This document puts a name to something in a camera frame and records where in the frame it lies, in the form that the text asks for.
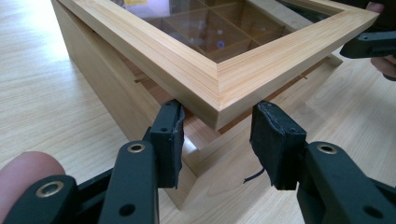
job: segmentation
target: wooden board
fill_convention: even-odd
[[[0,21],[0,168],[26,150],[54,156],[78,183],[110,168],[128,139],[70,60],[50,2],[6,1]],[[291,90],[274,102],[309,142],[343,147],[368,176],[396,186],[394,83],[369,60],[345,60],[331,77],[317,75],[293,86],[306,93]],[[270,188],[266,174],[242,185],[260,169],[254,160],[249,148],[230,152],[181,210],[160,190],[161,223],[304,223],[294,192]]]
[[[128,61],[116,47],[106,42],[73,12],[56,0],[52,4],[70,57],[128,139],[141,139],[147,127],[154,121],[159,104],[173,96],[146,77],[135,62]],[[341,63],[334,57],[323,62],[320,63],[325,65],[323,68],[314,66],[309,72],[318,69],[329,76]],[[238,139],[241,134],[240,128],[228,131],[229,128],[226,127],[222,129],[221,135],[190,112],[187,117],[186,144],[183,148],[184,168],[180,174],[180,185],[177,190],[166,190],[177,207],[182,206],[197,178],[232,150],[225,147],[226,144],[232,139]]]
[[[364,31],[377,16],[329,1],[307,1],[337,14],[225,62],[214,63],[108,0],[60,2],[214,129],[235,119]],[[251,2],[262,5],[260,1]],[[275,1],[269,2],[278,6]],[[272,8],[277,9],[262,10],[273,15]]]

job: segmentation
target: wooden side panel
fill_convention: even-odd
[[[52,0],[52,5],[70,57],[127,138],[141,139],[160,105],[142,84],[134,82],[134,75],[105,40],[58,1]],[[183,204],[196,176],[183,162],[179,178],[177,190],[165,190],[177,207]]]
[[[108,0],[60,0],[205,123],[216,122],[217,65]]]
[[[277,105],[287,104],[288,113],[295,111],[298,105],[303,104],[309,97],[332,75],[334,70],[342,63],[336,56],[324,60],[312,69],[301,74],[301,78],[294,83],[279,89],[274,97],[265,99]],[[241,139],[249,139],[251,116],[241,120],[227,133],[217,138],[203,148],[199,155],[199,162],[191,163],[191,169],[197,176],[210,170],[219,161],[224,159],[233,150],[243,147]]]
[[[329,19],[220,63],[218,76],[221,103],[218,125],[238,116],[239,108],[252,107],[331,54],[370,27],[375,18],[375,13],[358,8],[342,11]]]

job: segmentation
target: wooden box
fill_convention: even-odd
[[[167,190],[178,207],[214,164],[249,148],[253,105],[274,92],[309,94],[318,80],[305,85],[298,76],[330,74],[340,63],[331,52],[377,16],[329,1],[293,1],[333,15],[311,25],[275,1],[188,2],[143,21],[109,0],[52,0],[71,58],[129,139],[141,139],[164,101],[176,98],[188,109],[179,189]],[[265,29],[252,18],[266,21]],[[197,33],[183,21],[210,25]],[[176,39],[169,35],[175,31]],[[194,42],[202,35],[227,37]],[[304,83],[281,93],[295,82]]]

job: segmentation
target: frame molding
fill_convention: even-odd
[[[294,0],[336,13],[222,63],[108,0],[59,0],[208,126],[219,129],[372,25],[377,13],[323,0]],[[265,4],[249,0],[271,13]]]

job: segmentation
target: metal rivet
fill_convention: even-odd
[[[130,145],[127,150],[132,153],[139,153],[145,149],[145,145],[142,144],[133,144]]]
[[[43,186],[41,186],[36,192],[35,196],[39,198],[47,198],[49,196],[52,196],[64,187],[64,182],[56,180],[56,181],[51,181]]]
[[[334,155],[337,153],[337,149],[335,149],[334,147],[332,147],[330,145],[318,145],[317,148],[319,151],[326,153],[326,154]]]

